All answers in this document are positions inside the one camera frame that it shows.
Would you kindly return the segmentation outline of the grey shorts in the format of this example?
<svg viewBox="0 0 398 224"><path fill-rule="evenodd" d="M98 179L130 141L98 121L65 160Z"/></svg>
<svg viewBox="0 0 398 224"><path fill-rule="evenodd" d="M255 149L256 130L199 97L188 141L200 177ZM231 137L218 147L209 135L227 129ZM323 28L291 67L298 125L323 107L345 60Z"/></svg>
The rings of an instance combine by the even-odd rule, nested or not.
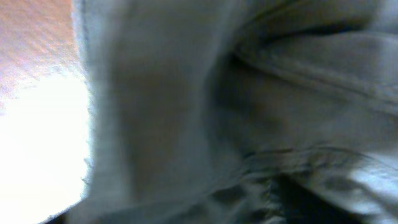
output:
<svg viewBox="0 0 398 224"><path fill-rule="evenodd" d="M396 223L397 2L75 1L68 223Z"/></svg>

